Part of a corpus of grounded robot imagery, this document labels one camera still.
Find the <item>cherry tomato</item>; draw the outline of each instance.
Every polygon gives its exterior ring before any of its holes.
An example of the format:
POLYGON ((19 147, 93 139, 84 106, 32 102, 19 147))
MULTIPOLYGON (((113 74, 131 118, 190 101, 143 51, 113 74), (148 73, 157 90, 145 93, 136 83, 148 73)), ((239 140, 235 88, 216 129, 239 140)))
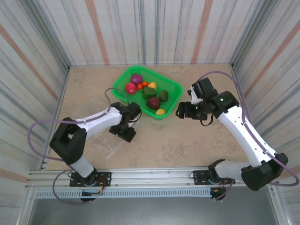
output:
POLYGON ((147 81, 144 81, 144 82, 142 83, 142 86, 143 86, 143 87, 148 87, 148 84, 149 84, 149 83, 148 83, 147 81))
POLYGON ((143 89, 143 85, 142 85, 141 83, 139 83, 139 84, 137 85, 137 89, 138 89, 138 90, 142 90, 142 89, 143 89))

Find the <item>corrugated metal wall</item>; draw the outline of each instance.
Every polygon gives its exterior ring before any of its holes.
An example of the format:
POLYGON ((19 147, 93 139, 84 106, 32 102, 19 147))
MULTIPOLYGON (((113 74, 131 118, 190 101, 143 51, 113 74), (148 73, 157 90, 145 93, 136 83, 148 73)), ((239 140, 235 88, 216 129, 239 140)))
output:
MULTIPOLYGON (((20 1, 0 2, 0 224, 12 224, 29 170, 40 160, 29 149, 29 126, 53 118, 66 65, 46 42, 38 21, 20 1)), ((32 133, 41 153, 51 124, 32 133)))
MULTIPOLYGON (((274 3, 236 68, 253 125, 277 152, 286 153, 288 166, 300 175, 300 1, 274 3)), ((286 171, 281 179, 294 182, 286 171)), ((281 191, 299 224, 300 186, 281 191)))
POLYGON ((227 63, 263 0, 34 0, 71 65, 227 63))

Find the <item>green plastic basket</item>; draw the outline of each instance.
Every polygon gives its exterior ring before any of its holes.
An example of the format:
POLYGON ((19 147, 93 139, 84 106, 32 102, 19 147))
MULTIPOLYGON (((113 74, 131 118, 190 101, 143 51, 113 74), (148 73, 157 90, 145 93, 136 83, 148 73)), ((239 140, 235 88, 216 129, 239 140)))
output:
MULTIPOLYGON (((125 85, 130 82, 131 76, 133 74, 140 74, 143 77, 143 81, 147 82, 155 82, 157 84, 157 97, 161 90, 166 90, 169 94, 168 101, 162 102, 160 105, 161 109, 165 109, 166 113, 162 116, 155 115, 156 110, 152 110, 146 106, 147 100, 142 98, 142 91, 137 90, 135 94, 133 95, 127 95, 130 102, 136 102, 142 109, 142 111, 149 116, 152 116, 153 118, 157 120, 161 120, 168 115, 170 115, 172 109, 175 107, 176 103, 180 99, 183 88, 180 84, 178 84, 175 81, 170 80, 169 78, 166 78, 158 73, 155 73, 149 69, 146 69, 141 66, 132 66, 129 67, 122 76, 119 77, 119 79, 114 83, 113 87, 119 88, 125 92, 125 85)), ((124 98, 123 94, 120 93, 117 90, 112 90, 112 93, 115 97, 121 99, 122 101, 126 102, 126 99, 124 98)))

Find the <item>plastic bag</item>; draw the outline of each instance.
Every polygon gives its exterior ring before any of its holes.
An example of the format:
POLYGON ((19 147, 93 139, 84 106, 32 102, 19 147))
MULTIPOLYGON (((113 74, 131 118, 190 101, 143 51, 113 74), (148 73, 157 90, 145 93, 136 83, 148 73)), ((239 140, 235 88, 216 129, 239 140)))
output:
MULTIPOLYGON (((108 107, 108 103, 100 99, 99 97, 94 97, 87 103, 83 104, 79 109, 75 110, 72 113, 72 119, 81 119, 94 115, 98 112, 105 110, 108 107)), ((134 123, 133 128, 137 129, 140 125, 140 122, 134 123)), ((92 135, 86 140, 85 150, 89 149, 98 149, 104 153, 106 159, 109 159, 125 142, 125 140, 119 138, 117 135, 114 135, 109 132, 109 127, 102 133, 97 133, 92 135)))

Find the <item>avocado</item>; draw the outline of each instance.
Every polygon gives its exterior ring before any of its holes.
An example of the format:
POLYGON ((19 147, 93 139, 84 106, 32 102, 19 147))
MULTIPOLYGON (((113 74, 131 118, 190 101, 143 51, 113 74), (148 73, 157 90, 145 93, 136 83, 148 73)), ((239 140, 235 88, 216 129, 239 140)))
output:
POLYGON ((142 92, 143 92, 142 97, 145 99, 148 99, 150 97, 155 97, 158 94, 155 89, 148 88, 148 87, 145 87, 142 92))
POLYGON ((169 94, 166 90, 162 90, 160 93, 159 93, 159 99, 160 101, 162 102, 166 102, 169 98, 169 94))

